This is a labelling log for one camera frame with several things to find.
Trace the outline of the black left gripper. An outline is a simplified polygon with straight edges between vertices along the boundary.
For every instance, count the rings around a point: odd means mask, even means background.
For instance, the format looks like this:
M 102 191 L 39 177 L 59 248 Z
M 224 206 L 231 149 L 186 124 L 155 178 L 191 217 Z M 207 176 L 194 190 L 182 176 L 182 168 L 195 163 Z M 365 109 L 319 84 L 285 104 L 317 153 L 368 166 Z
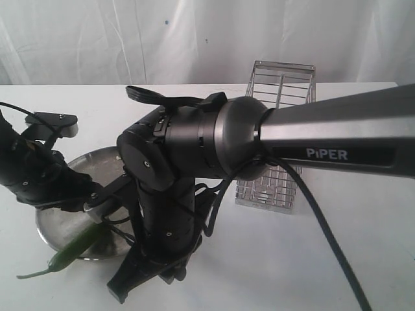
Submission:
M 1 139 L 1 185 L 20 203 L 69 213 L 83 212 L 92 194 L 103 189 L 53 151 L 20 138 Z

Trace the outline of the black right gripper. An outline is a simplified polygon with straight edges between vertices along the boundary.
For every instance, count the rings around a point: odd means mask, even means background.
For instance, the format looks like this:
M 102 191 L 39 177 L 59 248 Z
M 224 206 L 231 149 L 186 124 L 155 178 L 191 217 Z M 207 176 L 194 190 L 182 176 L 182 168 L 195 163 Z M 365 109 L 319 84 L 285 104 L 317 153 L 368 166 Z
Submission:
M 123 304 L 128 293 L 153 277 L 167 284 L 184 280 L 187 263 L 202 243 L 202 232 L 217 189 L 193 178 L 176 181 L 165 191 L 138 183 L 140 210 L 134 226 L 137 244 L 130 249 L 108 290 Z

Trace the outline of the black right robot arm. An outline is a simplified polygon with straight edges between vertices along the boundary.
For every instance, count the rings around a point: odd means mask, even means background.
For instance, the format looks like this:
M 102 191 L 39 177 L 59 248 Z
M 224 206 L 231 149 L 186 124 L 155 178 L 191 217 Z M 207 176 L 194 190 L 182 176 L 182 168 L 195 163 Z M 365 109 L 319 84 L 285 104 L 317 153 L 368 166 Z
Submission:
M 252 97 L 166 97 L 136 86 L 128 97 L 155 105 L 127 128 L 117 149 L 137 189 L 129 209 L 135 243 L 108 282 L 123 303 L 160 276 L 185 277 L 203 236 L 213 234 L 235 179 L 285 169 L 318 220 L 362 310 L 370 304 L 322 211 L 295 167 L 414 177 L 414 86 L 268 108 Z

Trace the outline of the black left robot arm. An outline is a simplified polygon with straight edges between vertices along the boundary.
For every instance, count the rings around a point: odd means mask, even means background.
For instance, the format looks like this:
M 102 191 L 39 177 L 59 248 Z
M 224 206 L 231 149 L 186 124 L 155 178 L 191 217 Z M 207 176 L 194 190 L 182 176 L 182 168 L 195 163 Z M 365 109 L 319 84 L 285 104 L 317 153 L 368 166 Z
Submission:
M 75 213 L 102 185 L 68 167 L 60 152 L 30 141 L 1 117 L 1 185 L 20 203 Z

